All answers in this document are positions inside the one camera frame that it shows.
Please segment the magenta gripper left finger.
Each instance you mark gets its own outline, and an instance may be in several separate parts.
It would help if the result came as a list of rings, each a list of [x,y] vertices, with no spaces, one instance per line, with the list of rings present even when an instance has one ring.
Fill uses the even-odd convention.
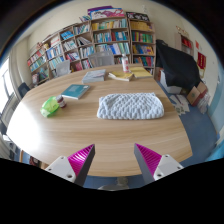
[[[83,186],[94,156],[95,145],[91,144],[68,157],[59,156],[46,168],[46,171]]]

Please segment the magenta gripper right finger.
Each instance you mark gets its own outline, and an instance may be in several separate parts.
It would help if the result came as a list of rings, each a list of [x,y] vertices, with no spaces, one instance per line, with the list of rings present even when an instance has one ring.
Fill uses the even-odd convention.
[[[152,183],[183,169],[183,166],[172,156],[168,154],[160,155],[137,143],[134,144],[134,155],[142,172],[145,184]]]

